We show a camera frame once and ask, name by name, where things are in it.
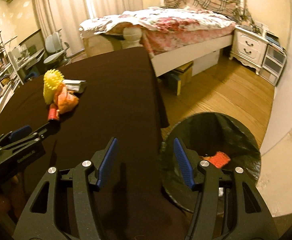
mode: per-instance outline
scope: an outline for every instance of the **pink bed sheet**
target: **pink bed sheet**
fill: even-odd
[[[171,51],[190,44],[212,40],[233,32],[236,23],[215,30],[196,30],[177,33],[162,33],[158,31],[143,30],[141,43],[152,56]]]

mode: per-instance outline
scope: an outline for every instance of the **red sponge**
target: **red sponge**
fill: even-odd
[[[223,152],[217,152],[214,156],[204,159],[208,160],[211,164],[214,164],[219,169],[230,162],[228,155]]]

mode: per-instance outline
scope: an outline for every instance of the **orange plastic bag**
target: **orange plastic bag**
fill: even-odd
[[[65,84],[61,84],[56,90],[54,103],[58,106],[60,114],[73,110],[78,102],[79,98],[68,91]]]

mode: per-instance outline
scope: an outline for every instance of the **trash can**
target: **trash can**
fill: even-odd
[[[204,112],[187,117],[176,124],[162,142],[160,175],[169,198],[181,209],[193,213],[197,192],[185,184],[174,155],[174,139],[180,137],[188,149],[198,155],[214,156],[221,151],[230,157],[224,170],[243,167],[255,182],[261,169],[261,155],[256,140],[247,127],[233,117]]]

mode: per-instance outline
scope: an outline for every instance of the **white box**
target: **white box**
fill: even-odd
[[[198,73],[216,65],[218,63],[219,53],[220,49],[195,59],[193,64],[192,76],[195,76]]]

